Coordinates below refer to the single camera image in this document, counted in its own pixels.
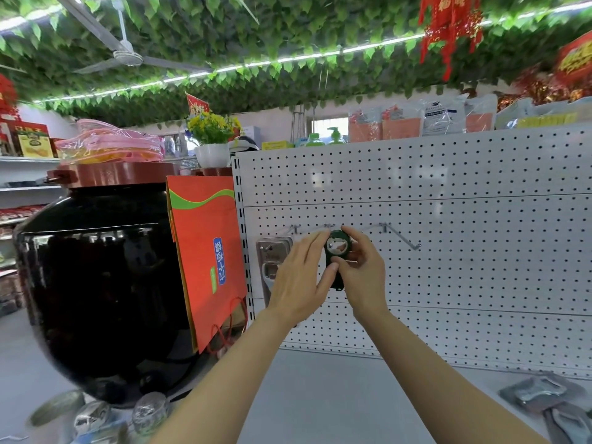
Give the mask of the person's left hand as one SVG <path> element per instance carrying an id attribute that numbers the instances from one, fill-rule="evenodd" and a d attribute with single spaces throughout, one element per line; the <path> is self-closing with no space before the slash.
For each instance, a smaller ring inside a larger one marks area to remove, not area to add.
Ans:
<path id="1" fill-rule="evenodd" d="M 306 320 L 327 297 L 317 294 L 316 288 L 319 262 L 329 235 L 330 231 L 324 229 L 296 242 L 278 268 L 266 312 L 286 331 Z"/>

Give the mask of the green packaged bottle opener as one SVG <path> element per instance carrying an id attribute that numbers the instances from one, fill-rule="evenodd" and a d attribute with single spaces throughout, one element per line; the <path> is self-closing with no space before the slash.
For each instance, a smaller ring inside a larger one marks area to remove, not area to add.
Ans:
<path id="1" fill-rule="evenodd" d="M 352 251 L 351 236 L 341 229 L 332 230 L 323 249 L 326 267 L 332 263 L 331 259 L 334 256 L 349 262 L 347 256 Z"/>

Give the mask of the white pegboard shelf panel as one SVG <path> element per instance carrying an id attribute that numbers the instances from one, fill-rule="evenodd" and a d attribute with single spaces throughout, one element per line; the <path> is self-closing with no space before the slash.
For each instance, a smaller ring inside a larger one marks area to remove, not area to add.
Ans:
<path id="1" fill-rule="evenodd" d="M 351 225 L 389 309 L 451 365 L 592 380 L 591 123 L 239 153 L 233 175 L 250 321 L 258 239 Z"/>

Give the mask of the orange product packet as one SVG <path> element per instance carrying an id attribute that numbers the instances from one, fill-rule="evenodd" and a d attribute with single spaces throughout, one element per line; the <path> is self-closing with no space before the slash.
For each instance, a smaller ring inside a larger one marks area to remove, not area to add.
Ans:
<path id="1" fill-rule="evenodd" d="M 494 130 L 498 97 L 495 93 L 465 99 L 465 129 L 467 133 Z"/>
<path id="2" fill-rule="evenodd" d="M 424 108 L 420 102 L 398 102 L 381 113 L 382 139 L 396 140 L 421 136 Z"/>
<path id="3" fill-rule="evenodd" d="M 357 109 L 349 113 L 350 143 L 382 140 L 382 108 Z"/>

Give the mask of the white product packet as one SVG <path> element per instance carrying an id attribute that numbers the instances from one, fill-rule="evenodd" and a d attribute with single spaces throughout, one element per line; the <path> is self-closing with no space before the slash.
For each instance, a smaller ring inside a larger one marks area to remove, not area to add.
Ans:
<path id="1" fill-rule="evenodd" d="M 466 133 L 465 100 L 465 96 L 455 96 L 421 101 L 423 105 L 421 135 L 431 137 Z"/>

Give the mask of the yellow artificial flower plant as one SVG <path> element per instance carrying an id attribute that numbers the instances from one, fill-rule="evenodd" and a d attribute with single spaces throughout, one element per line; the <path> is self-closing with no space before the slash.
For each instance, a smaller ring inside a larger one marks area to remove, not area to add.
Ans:
<path id="1" fill-rule="evenodd" d="M 227 143 L 241 135 L 242 127 L 236 117 L 202 111 L 186 121 L 187 130 L 203 146 Z"/>

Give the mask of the long white light strip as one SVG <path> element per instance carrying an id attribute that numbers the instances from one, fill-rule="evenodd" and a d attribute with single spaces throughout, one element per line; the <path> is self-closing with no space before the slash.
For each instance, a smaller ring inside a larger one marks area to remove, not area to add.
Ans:
<path id="1" fill-rule="evenodd" d="M 523 14 L 517 14 L 515 16 L 504 15 L 498 18 L 493 17 L 490 19 L 484 19 L 479 24 L 480 27 L 489 27 L 489 26 L 496 26 L 502 25 L 505 21 L 514 20 L 515 22 L 521 20 L 529 20 L 529 19 L 537 19 L 542 18 L 544 16 L 556 16 L 556 15 L 568 15 L 568 14 L 575 14 L 582 12 L 587 9 L 592 9 L 592 0 L 581 0 L 575 3 L 569 3 L 566 5 L 562 5 L 559 7 L 554 7 L 552 9 L 539 9 L 533 10 L 530 12 L 526 12 Z M 155 88 L 155 89 L 162 89 L 168 87 L 170 85 L 179 86 L 181 83 L 184 82 L 196 82 L 197 80 L 206 79 L 210 80 L 210 76 L 213 75 L 213 79 L 218 76 L 224 76 L 227 73 L 240 73 L 240 71 L 246 71 L 247 69 L 253 68 L 262 68 L 267 69 L 272 67 L 276 70 L 283 69 L 285 64 L 291 63 L 304 63 L 307 65 L 309 62 L 315 60 L 325 60 L 329 61 L 330 63 L 334 63 L 335 60 L 333 57 L 351 57 L 356 52 L 365 52 L 366 50 L 379 50 L 379 49 L 391 49 L 395 45 L 398 44 L 405 44 L 405 43 L 413 43 L 416 44 L 419 40 L 421 40 L 425 36 L 424 32 L 420 32 L 418 34 L 411 34 L 406 33 L 403 36 L 394 37 L 394 38 L 387 38 L 383 39 L 377 43 L 366 43 L 355 45 L 352 47 L 343 47 L 338 46 L 334 50 L 324 51 L 324 52 L 314 52 L 308 54 L 300 54 L 300 55 L 293 55 L 288 57 L 280 57 L 278 59 L 271 59 L 271 60 L 263 60 L 263 61 L 253 61 L 250 63 L 243 63 L 243 64 L 235 64 L 233 66 L 226 66 L 221 68 L 215 68 L 210 71 L 200 71 L 194 72 L 191 74 L 183 75 L 183 76 L 174 76 L 168 77 L 165 79 L 148 81 L 140 84 L 132 84 L 128 86 L 122 86 L 120 88 L 111 88 L 109 90 L 92 90 L 86 93 L 74 94 L 74 95 L 66 95 L 66 96 L 57 96 L 57 97 L 47 97 L 45 99 L 34 99 L 33 104 L 35 105 L 43 105 L 46 103 L 54 103 L 54 102 L 73 102 L 78 99 L 103 99 L 105 97 L 111 96 L 122 96 L 124 93 L 132 93 L 133 95 L 138 95 L 140 92 L 145 92 L 146 90 Z"/>

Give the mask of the clear glass jar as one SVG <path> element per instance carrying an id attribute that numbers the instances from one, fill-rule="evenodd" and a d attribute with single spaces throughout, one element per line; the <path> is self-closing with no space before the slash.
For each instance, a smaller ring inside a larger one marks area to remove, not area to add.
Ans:
<path id="1" fill-rule="evenodd" d="M 86 403 L 78 410 L 73 420 L 75 437 L 91 433 L 106 425 L 111 415 L 112 408 L 105 401 L 95 400 Z"/>
<path id="2" fill-rule="evenodd" d="M 163 393 L 154 391 L 142 396 L 131 413 L 135 433 L 141 436 L 155 433 L 169 417 L 170 408 L 169 400 Z"/>

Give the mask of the large black ceramic jar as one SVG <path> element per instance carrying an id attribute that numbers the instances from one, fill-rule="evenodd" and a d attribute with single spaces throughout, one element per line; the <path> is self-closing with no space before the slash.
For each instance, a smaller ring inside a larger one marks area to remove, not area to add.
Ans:
<path id="1" fill-rule="evenodd" d="M 89 396 L 130 408 L 198 373 L 165 183 L 70 189 L 17 227 L 41 350 Z"/>

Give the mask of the red hanging knot decoration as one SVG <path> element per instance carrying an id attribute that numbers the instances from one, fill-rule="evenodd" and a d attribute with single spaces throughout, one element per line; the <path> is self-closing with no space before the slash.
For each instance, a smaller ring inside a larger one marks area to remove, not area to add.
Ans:
<path id="1" fill-rule="evenodd" d="M 418 22 L 425 23 L 425 14 L 430 14 L 430 21 L 425 26 L 425 33 L 420 45 L 420 62 L 432 44 L 443 43 L 440 50 L 445 72 L 443 81 L 449 81 L 452 72 L 452 56 L 459 38 L 470 40 L 470 52 L 474 52 L 483 39 L 481 22 L 481 0 L 421 0 Z"/>

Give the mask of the brown jar lid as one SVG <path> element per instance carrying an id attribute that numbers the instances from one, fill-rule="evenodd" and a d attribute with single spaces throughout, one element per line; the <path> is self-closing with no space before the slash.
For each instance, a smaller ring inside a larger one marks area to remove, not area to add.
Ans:
<path id="1" fill-rule="evenodd" d="M 127 186 L 165 183 L 168 176 L 178 176 L 179 173 L 179 165 L 169 162 L 61 164 L 56 169 L 47 171 L 44 182 L 68 189 Z"/>

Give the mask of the red and gold banner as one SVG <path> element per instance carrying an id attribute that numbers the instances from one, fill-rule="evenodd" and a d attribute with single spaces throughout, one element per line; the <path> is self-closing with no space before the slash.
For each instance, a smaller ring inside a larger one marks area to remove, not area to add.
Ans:
<path id="1" fill-rule="evenodd" d="M 570 87 L 592 81 L 592 30 L 563 46 L 557 55 L 551 83 Z"/>

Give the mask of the white ceiling fan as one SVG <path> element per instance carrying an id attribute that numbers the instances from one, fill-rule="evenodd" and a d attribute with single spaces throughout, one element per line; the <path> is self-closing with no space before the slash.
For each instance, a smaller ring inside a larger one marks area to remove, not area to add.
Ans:
<path id="1" fill-rule="evenodd" d="M 154 57 L 143 56 L 137 53 L 133 45 L 127 39 L 127 31 L 124 21 L 124 3 L 123 0 L 112 0 L 114 9 L 119 18 L 121 38 L 118 39 L 105 28 L 99 20 L 83 6 L 81 0 L 57 0 L 63 8 L 67 10 L 75 19 L 77 19 L 88 32 L 92 33 L 105 47 L 112 52 L 112 58 L 100 61 L 98 63 L 75 70 L 77 74 L 91 74 L 104 72 L 115 67 L 141 67 L 153 66 L 166 68 L 169 70 L 186 71 L 194 73 L 211 73 L 212 68 L 209 65 L 195 65 L 178 61 L 170 61 Z"/>

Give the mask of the white store shelf unit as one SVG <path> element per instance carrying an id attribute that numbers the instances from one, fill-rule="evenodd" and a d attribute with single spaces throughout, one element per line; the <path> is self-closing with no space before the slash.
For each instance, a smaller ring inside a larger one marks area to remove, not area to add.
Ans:
<path id="1" fill-rule="evenodd" d="M 43 206 L 65 194 L 60 185 L 46 181 L 57 158 L 0 156 L 0 278 L 17 272 L 13 231 Z"/>

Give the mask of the red gift box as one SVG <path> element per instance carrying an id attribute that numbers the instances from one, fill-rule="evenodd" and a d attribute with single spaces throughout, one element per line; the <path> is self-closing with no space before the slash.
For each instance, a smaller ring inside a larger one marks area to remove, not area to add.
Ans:
<path id="1" fill-rule="evenodd" d="M 0 153 L 12 157 L 57 158 L 46 125 L 6 119 L 0 119 Z"/>

